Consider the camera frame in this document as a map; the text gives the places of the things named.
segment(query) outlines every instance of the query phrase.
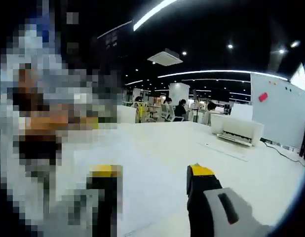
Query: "red magnet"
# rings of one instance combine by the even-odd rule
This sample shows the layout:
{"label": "red magnet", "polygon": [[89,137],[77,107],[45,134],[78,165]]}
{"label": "red magnet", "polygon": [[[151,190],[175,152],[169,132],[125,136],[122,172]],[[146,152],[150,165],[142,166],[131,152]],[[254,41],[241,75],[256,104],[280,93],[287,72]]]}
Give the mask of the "red magnet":
{"label": "red magnet", "polygon": [[263,93],[261,96],[259,96],[260,102],[263,102],[263,101],[266,100],[266,99],[267,99],[267,93],[266,93],[266,92]]}

